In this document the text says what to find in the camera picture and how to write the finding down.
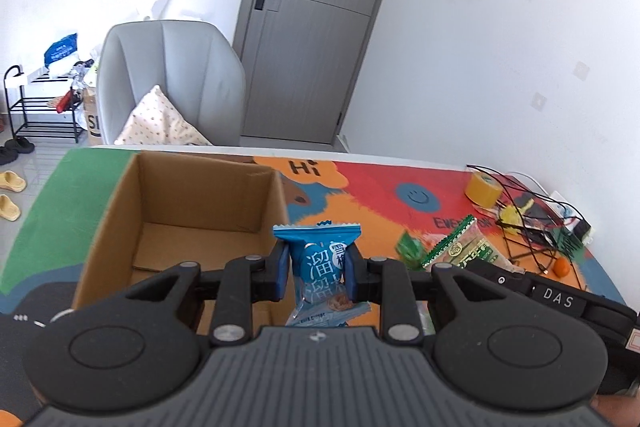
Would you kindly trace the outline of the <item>blue snack packet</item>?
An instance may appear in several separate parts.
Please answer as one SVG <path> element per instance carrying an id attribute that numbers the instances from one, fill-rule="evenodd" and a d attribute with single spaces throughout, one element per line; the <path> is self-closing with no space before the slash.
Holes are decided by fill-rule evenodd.
<path id="1" fill-rule="evenodd" d="M 371 310 L 348 298 L 344 282 L 345 254 L 361 234 L 358 223 L 275 225 L 272 231 L 288 245 L 292 263 L 295 307 L 286 325 L 342 327 Z"/>

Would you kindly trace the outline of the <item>green striped cracker packet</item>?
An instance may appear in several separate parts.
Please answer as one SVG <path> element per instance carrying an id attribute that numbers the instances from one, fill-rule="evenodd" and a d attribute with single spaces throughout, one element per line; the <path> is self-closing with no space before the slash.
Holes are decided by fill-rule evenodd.
<path id="1" fill-rule="evenodd" d="M 477 219 L 473 216 L 468 216 L 425 256 L 422 261 L 422 268 L 430 271 L 435 263 L 446 262 L 464 269 L 474 259 L 497 265 L 498 268 L 506 271 L 515 270 L 509 259 L 504 257 L 480 231 Z"/>

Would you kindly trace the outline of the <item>green candy wrapper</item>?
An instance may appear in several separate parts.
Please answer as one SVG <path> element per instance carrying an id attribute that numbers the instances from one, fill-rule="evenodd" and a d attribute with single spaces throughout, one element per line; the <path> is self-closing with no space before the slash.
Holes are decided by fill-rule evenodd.
<path id="1" fill-rule="evenodd" d="M 420 271 L 423 269 L 426 257 L 425 247 L 420 239 L 412 236 L 408 231 L 402 232 L 395 245 L 395 251 L 409 270 Z"/>

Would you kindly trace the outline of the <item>small orange fruit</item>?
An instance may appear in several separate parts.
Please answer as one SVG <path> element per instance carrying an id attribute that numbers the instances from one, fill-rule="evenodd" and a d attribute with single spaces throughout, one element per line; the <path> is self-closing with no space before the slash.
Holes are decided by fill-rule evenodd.
<path id="1" fill-rule="evenodd" d="M 557 257 L 553 262 L 552 271 L 556 277 L 559 277 L 559 279 L 567 277 L 567 275 L 570 274 L 570 271 L 572 271 L 570 260 L 565 257 Z"/>

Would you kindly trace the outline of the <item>brown cardboard box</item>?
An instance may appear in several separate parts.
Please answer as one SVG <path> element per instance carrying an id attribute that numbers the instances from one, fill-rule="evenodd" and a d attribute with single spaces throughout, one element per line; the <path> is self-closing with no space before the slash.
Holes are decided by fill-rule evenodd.
<path id="1" fill-rule="evenodd" d="M 141 152 L 129 161 L 96 229 L 76 288 L 81 309 L 183 261 L 205 271 L 267 256 L 288 223 L 280 173 L 254 162 Z"/>

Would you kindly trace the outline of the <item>yellow tape roll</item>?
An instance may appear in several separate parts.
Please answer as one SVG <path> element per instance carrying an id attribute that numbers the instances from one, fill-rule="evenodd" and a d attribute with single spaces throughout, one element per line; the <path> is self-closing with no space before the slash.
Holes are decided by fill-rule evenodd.
<path id="1" fill-rule="evenodd" d="M 482 208 L 495 207 L 502 193 L 502 185 L 484 172 L 473 172 L 464 190 L 465 196 Z"/>

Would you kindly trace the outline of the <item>dotted cream cushion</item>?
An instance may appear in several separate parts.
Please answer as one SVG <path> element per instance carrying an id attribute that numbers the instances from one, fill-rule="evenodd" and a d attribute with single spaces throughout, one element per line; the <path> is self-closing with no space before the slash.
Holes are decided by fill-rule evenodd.
<path id="1" fill-rule="evenodd" d="M 157 84 L 132 110 L 115 145 L 210 145 Z"/>

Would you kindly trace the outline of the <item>SF cardboard box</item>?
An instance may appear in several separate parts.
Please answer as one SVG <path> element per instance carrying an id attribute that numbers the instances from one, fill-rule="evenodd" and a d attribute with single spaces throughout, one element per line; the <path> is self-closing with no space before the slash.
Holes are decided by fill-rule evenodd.
<path id="1" fill-rule="evenodd" d="M 96 89 L 86 88 L 82 92 L 88 141 L 91 146 L 102 145 L 98 108 L 96 107 Z"/>

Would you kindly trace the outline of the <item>yellow slipper near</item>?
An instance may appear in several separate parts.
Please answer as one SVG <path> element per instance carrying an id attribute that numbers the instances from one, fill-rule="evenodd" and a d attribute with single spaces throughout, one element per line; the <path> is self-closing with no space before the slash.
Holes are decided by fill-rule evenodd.
<path id="1" fill-rule="evenodd" d="M 6 194 L 0 195 L 0 218 L 6 221 L 15 222 L 21 217 L 21 209 Z"/>

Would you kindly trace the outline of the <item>yellow slipper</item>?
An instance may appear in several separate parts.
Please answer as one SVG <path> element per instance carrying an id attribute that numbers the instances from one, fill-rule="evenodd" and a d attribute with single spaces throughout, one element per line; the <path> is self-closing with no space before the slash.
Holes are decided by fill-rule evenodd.
<path id="1" fill-rule="evenodd" d="M 21 209 L 6 194 L 0 195 L 0 218 L 6 221 L 15 222 L 21 217 Z"/>
<path id="2" fill-rule="evenodd" d="M 6 170 L 0 173 L 1 190 L 10 191 L 13 193 L 21 193 L 25 190 L 26 186 L 26 180 L 19 176 L 16 172 Z"/>

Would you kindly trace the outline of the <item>yellow slipper far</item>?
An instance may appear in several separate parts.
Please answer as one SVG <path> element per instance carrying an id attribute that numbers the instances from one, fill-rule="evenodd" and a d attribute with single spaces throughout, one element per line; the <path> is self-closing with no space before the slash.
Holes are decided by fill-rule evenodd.
<path id="1" fill-rule="evenodd" d="M 10 191 L 13 193 L 21 193 L 25 190 L 26 186 L 26 180 L 19 176 L 16 172 L 6 170 L 0 173 L 1 190 Z"/>

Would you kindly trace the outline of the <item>black shoe rack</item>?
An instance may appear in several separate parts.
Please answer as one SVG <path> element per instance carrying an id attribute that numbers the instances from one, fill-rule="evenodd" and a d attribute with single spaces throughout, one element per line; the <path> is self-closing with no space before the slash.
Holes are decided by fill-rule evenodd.
<path id="1" fill-rule="evenodd" d="M 60 94 L 32 94 L 35 87 L 53 84 Z M 13 139 L 70 140 L 78 144 L 85 134 L 79 121 L 81 93 L 74 76 L 51 76 L 48 72 L 26 75 L 21 65 L 10 66 L 3 75 L 6 117 Z"/>

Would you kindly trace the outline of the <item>black slippers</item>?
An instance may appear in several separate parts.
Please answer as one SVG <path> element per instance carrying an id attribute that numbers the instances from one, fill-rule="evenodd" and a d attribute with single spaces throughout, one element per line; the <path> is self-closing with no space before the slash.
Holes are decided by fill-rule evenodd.
<path id="1" fill-rule="evenodd" d="M 10 162 L 16 161 L 18 156 L 30 154 L 34 150 L 35 144 L 24 138 L 24 136 L 9 139 L 0 146 L 0 165 L 8 165 Z"/>

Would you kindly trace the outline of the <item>blue plastic bag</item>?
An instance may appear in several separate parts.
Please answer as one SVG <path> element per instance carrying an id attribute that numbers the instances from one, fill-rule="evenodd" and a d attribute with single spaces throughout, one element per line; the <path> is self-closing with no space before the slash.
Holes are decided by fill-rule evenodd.
<path id="1" fill-rule="evenodd" d="M 63 60 L 77 52 L 77 35 L 69 34 L 52 43 L 43 54 L 44 66 L 49 68 L 53 63 Z"/>

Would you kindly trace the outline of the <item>grey door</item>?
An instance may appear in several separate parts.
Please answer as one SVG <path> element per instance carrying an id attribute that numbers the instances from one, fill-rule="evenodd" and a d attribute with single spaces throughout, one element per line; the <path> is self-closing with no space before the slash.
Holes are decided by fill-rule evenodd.
<path id="1" fill-rule="evenodd" d="M 235 45 L 247 84 L 243 133 L 330 144 L 381 0 L 243 0 Z"/>

